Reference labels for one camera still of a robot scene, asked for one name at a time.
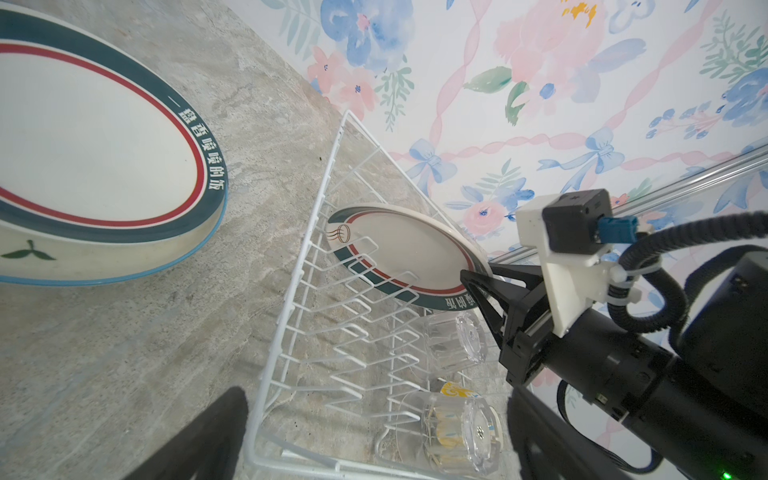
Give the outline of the watermelon pattern plate blue rim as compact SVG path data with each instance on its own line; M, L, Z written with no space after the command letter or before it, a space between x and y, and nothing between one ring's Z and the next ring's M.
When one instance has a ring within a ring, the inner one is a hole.
M118 283L168 269L199 251L221 225L228 202L178 236L142 243L94 243L1 224L1 281L46 287Z

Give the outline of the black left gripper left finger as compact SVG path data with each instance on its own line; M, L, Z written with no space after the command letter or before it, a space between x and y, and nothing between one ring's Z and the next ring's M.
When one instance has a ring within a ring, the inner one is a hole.
M232 479L248 414L245 391L229 388L127 477Z

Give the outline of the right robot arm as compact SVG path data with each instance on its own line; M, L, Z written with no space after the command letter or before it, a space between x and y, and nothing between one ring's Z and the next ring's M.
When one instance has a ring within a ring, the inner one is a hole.
M541 270L498 265L492 276L460 275L477 301L508 382L523 386L541 369L559 377L690 479L767 475L767 252L727 249L695 270L685 293L720 285L696 318L673 328L667 347L585 311L553 333Z

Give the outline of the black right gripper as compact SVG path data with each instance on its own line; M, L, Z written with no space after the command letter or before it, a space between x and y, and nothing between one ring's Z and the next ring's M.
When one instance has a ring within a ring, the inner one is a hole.
M527 386L549 369L613 419L635 414L672 354L594 309L583 312L559 337L553 332L541 267L490 267L490 275L462 270L460 280L501 348L507 382Z

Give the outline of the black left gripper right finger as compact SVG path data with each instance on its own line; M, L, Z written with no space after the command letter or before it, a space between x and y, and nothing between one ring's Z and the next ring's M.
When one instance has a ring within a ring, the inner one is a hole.
M628 477L525 388L512 390L507 424L522 479Z

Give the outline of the white plate dark underside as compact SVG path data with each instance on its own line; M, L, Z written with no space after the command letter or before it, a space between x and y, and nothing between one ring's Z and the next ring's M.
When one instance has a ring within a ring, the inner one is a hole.
M461 272L492 274L486 256L462 234L395 205L337 209L326 222L325 236L342 265L374 289L425 309L473 309L476 301L462 284Z

